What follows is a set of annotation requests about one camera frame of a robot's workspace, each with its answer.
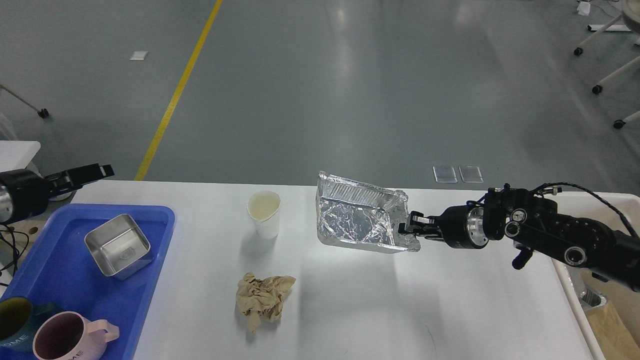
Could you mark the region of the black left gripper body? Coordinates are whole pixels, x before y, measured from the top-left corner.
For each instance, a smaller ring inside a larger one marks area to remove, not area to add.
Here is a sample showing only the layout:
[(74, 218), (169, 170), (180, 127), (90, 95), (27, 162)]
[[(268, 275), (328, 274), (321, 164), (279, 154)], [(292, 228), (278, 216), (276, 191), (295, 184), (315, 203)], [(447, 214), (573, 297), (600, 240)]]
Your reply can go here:
[(13, 224), (45, 212), (50, 202), (51, 186), (28, 169), (3, 171), (0, 174), (0, 222)]

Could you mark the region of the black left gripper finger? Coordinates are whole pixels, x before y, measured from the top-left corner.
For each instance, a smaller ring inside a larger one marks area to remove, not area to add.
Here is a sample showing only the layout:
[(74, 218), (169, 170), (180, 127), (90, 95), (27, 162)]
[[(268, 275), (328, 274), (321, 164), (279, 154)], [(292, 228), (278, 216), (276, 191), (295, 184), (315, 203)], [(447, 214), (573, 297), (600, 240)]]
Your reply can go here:
[(49, 193), (71, 193), (114, 175), (114, 169), (110, 164), (94, 163), (50, 174), (44, 177), (44, 180)]

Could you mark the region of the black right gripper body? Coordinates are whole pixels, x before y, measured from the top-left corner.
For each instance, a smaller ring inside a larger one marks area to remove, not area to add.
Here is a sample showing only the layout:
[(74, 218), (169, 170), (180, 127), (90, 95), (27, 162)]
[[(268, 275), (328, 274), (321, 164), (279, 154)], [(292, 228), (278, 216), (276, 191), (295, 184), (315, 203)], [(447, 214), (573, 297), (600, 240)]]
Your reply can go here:
[(483, 229), (484, 210), (480, 206), (451, 206), (439, 215), (443, 241), (454, 249), (483, 249), (489, 237)]

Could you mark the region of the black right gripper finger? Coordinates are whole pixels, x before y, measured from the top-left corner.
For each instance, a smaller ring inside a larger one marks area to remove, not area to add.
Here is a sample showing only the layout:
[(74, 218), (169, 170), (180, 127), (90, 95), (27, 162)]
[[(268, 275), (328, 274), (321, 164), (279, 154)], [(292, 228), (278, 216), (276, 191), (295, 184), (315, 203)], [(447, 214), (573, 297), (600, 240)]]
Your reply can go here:
[(427, 240), (444, 240), (439, 228), (437, 215), (429, 215), (412, 210), (405, 222), (398, 224), (398, 234), (412, 235)]

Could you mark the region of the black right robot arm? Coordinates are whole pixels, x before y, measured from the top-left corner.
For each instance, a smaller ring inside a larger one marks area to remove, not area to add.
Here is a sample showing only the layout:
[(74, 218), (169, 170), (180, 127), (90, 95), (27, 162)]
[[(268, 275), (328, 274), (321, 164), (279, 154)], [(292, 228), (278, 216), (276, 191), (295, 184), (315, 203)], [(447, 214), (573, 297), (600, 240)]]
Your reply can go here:
[(639, 235), (629, 219), (606, 199), (583, 186), (571, 187), (589, 194), (620, 218), (625, 231), (613, 230), (596, 219), (558, 212), (552, 196), (567, 182), (544, 183), (535, 189), (490, 187), (478, 200), (426, 216), (413, 210), (398, 224), (401, 235), (446, 243), (454, 249), (483, 249), (504, 237), (519, 254), (512, 268), (523, 269), (535, 252), (573, 268), (588, 269), (601, 281), (615, 281), (631, 291), (640, 287)]

